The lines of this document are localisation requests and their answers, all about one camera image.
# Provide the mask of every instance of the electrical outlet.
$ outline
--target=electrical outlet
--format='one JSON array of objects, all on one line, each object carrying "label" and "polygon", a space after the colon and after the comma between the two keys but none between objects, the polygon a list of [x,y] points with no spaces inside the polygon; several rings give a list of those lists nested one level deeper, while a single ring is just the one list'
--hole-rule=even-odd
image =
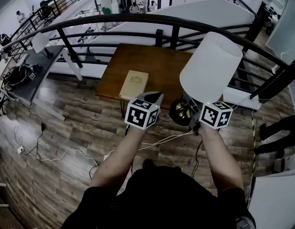
[{"label": "electrical outlet", "polygon": [[23,146],[20,146],[18,149],[17,149],[17,152],[18,154],[21,154],[23,152]]}]

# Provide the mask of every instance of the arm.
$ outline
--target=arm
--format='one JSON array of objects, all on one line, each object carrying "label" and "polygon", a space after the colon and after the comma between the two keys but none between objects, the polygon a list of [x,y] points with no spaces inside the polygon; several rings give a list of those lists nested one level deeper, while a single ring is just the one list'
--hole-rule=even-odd
[{"label": "arm", "polygon": [[131,127],[115,151],[96,170],[90,187],[107,187],[119,190],[133,163],[144,134],[144,130]]},{"label": "arm", "polygon": [[199,134],[204,143],[218,193],[234,187],[243,189],[241,168],[229,153],[218,130],[214,130],[204,123],[200,125]]}]

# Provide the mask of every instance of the book cover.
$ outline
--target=book cover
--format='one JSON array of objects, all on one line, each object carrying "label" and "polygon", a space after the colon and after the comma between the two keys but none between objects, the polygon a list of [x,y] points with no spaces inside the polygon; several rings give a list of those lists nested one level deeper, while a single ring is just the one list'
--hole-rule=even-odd
[{"label": "book cover", "polygon": [[132,99],[142,94],[148,83],[148,73],[128,71],[119,96],[123,99]]}]

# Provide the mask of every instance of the laminate flooring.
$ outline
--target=laminate flooring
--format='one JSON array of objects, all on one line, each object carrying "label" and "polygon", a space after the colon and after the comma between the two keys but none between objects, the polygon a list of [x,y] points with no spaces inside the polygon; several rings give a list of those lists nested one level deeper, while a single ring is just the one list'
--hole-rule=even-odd
[{"label": "laminate flooring", "polygon": [[[122,140],[126,124],[121,117],[120,102],[95,96],[97,84],[97,80],[84,79],[80,82],[73,77],[56,75],[49,75],[45,80],[38,98],[63,111],[66,120],[62,122],[34,104],[29,108],[46,124],[38,142],[38,153],[42,159],[60,158],[67,149],[78,149],[101,163],[104,155]],[[16,152],[19,143],[29,150],[36,146],[36,140],[41,135],[41,121],[19,102],[8,103],[6,112],[6,116],[0,117],[0,182],[8,186],[0,191],[28,228],[59,228],[79,205],[90,182],[89,170],[95,164],[75,151],[68,151],[62,160],[53,162],[19,155]],[[284,90],[253,115],[255,125],[259,127],[262,123],[269,125],[293,113],[291,97]],[[154,143],[186,132],[187,127],[175,124],[168,112],[162,111],[159,121],[145,135],[144,142]],[[234,111],[229,126],[222,128],[220,134],[241,166],[248,193],[253,165],[252,112],[243,109]],[[279,132],[263,143],[284,135],[286,132]],[[200,137],[185,135],[139,151],[133,170],[140,169],[142,162],[149,158],[156,165],[179,166],[190,175],[200,141]],[[257,130],[257,145],[261,143]],[[285,151],[289,155],[293,153],[293,148]],[[216,195],[203,145],[198,151],[198,160],[196,181]],[[271,173],[273,161],[273,153],[258,156],[255,174]],[[129,172],[120,192],[130,176]]]}]

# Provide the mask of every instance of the black t-shirt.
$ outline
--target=black t-shirt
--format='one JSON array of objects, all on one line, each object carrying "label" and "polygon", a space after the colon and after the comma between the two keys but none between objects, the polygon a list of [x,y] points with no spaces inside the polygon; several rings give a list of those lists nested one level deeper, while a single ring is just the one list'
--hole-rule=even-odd
[{"label": "black t-shirt", "polygon": [[255,228],[240,188],[218,197],[180,169],[141,169],[123,193],[91,187],[63,229],[104,228]]}]

